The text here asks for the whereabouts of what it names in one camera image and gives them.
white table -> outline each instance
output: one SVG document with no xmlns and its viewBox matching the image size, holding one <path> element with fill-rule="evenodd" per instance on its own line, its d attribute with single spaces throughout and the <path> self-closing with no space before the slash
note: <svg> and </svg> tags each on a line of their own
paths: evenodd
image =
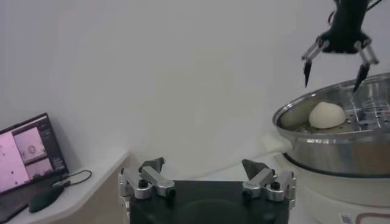
<svg viewBox="0 0 390 224">
<path fill-rule="evenodd" d="M 59 198 L 44 210 L 30 214 L 28 209 L 25 209 L 6 224 L 49 223 L 75 213 L 119 167 L 128 154 L 126 150 L 116 152 L 109 157 L 105 156 L 104 163 L 81 168 L 80 170 L 92 171 L 93 174 L 88 181 L 66 188 Z"/>
<path fill-rule="evenodd" d="M 277 164 L 273 156 L 264 156 L 264 157 L 255 158 L 251 160 L 265 163 L 267 164 L 267 166 L 275 169 L 277 172 L 280 171 L 280 166 Z M 237 164 L 235 166 L 226 168 L 224 170 L 220 170 L 218 172 L 214 172 L 204 177 L 201 177 L 198 180 L 246 181 L 247 176 L 243 165 Z M 296 197 L 296 205 L 291 211 L 289 223 L 290 224 L 318 224 L 319 223 L 316 219 L 314 219 L 310 214 L 308 214 L 305 211 L 301 202 L 299 201 L 299 194 L 297 194 Z"/>
</svg>

black mouse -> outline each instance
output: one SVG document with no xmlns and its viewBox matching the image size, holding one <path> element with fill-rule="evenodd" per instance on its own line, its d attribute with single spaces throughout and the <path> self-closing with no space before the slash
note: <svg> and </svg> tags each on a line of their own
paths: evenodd
<svg viewBox="0 0 390 224">
<path fill-rule="evenodd" d="M 29 212 L 35 213 L 51 205 L 70 184 L 71 182 L 67 181 L 62 185 L 52 187 L 32 197 L 29 203 Z"/>
</svg>

steamed bun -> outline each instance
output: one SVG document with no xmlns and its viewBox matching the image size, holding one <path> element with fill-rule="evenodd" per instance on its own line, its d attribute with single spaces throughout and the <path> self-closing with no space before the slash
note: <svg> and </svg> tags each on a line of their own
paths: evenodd
<svg viewBox="0 0 390 224">
<path fill-rule="evenodd" d="M 310 125 L 314 128 L 332 128 L 346 121 L 346 112 L 342 107 L 333 103 L 321 102 L 309 115 Z"/>
</svg>

white wall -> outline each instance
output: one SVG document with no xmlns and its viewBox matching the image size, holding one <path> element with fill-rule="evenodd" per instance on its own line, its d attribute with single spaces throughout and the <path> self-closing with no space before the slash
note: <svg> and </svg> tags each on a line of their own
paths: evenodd
<svg viewBox="0 0 390 224">
<path fill-rule="evenodd" d="M 354 79 L 353 57 L 301 54 L 328 0 L 83 0 L 0 3 L 0 127 L 47 111 L 71 169 L 119 149 L 164 156 L 189 177 L 256 155 L 253 139 L 299 95 Z M 366 16 L 390 70 L 383 2 Z"/>
</svg>

silver metal part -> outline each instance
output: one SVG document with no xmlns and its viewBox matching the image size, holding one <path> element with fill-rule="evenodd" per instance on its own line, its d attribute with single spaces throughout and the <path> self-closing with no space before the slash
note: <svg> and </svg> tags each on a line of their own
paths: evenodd
<svg viewBox="0 0 390 224">
<path fill-rule="evenodd" d="M 243 191 L 249 191 L 252 193 L 252 198 L 257 198 L 260 196 L 261 188 L 273 182 L 274 179 L 273 171 L 265 168 L 251 180 L 243 182 Z"/>
<path fill-rule="evenodd" d="M 371 56 L 371 63 L 372 64 L 375 64 L 375 65 L 377 65 L 377 64 L 379 64 L 379 59 L 377 58 L 377 56 L 376 56 L 376 54 L 375 54 L 375 52 L 374 52 L 374 49 L 372 48 L 372 46 L 371 46 L 371 44 L 368 44 L 367 45 L 367 47 L 366 47 L 366 49 L 367 49 L 367 52 L 368 52 L 368 54 Z"/>
<path fill-rule="evenodd" d="M 369 65 L 369 60 L 366 57 L 366 54 L 363 52 L 363 49 L 361 48 L 361 42 L 357 41 L 354 44 L 354 47 L 359 51 L 359 55 L 361 57 L 361 60 L 363 61 L 364 65 Z"/>
<path fill-rule="evenodd" d="M 137 173 L 124 169 L 122 178 L 130 184 L 135 198 L 142 200 L 152 196 L 152 185 L 150 183 L 147 184 L 147 187 L 138 186 L 141 177 Z"/>
<path fill-rule="evenodd" d="M 143 167 L 140 175 L 156 187 L 157 194 L 160 196 L 167 197 L 167 192 L 175 188 L 175 182 L 165 179 L 151 166 Z"/>
<path fill-rule="evenodd" d="M 302 55 L 302 60 L 312 61 L 321 51 L 329 46 L 329 41 L 324 41 L 320 46 L 319 42 L 315 42 L 309 49 Z"/>
<path fill-rule="evenodd" d="M 365 42 L 367 45 L 365 48 L 362 48 L 361 46 L 361 42 L 360 41 L 357 41 L 355 44 L 354 44 L 354 47 L 359 51 L 359 55 L 363 61 L 363 64 L 364 65 L 376 65 L 379 63 L 379 60 L 374 52 L 374 49 L 372 48 L 371 46 L 371 42 L 370 41 L 367 41 Z M 368 59 L 366 53 L 364 52 L 364 50 L 367 50 L 367 54 L 368 56 L 370 57 L 370 59 Z"/>
<path fill-rule="evenodd" d="M 354 80 L 308 93 L 279 109 L 273 123 L 293 148 L 294 164 L 315 172 L 356 178 L 390 177 L 390 73 L 372 75 L 353 93 Z M 319 102 L 335 103 L 346 121 L 316 129 L 308 121 Z"/>
<path fill-rule="evenodd" d="M 267 199 L 270 201 L 283 201 L 284 199 L 294 200 L 290 206 L 295 203 L 296 179 L 291 171 L 283 171 L 275 180 L 278 187 L 274 188 L 272 184 L 266 186 Z"/>
<path fill-rule="evenodd" d="M 302 55 L 302 59 L 306 60 L 309 57 L 310 53 L 313 52 L 318 47 L 318 45 L 319 45 L 318 41 L 316 41 L 313 45 L 311 45 L 309 49 L 307 49 L 307 51 Z"/>
<path fill-rule="evenodd" d="M 127 181 L 123 178 L 123 174 L 119 172 L 118 174 L 118 194 L 119 194 L 119 203 L 122 205 L 122 208 L 126 210 L 127 218 L 130 218 L 130 196 L 132 190 Z"/>
</svg>

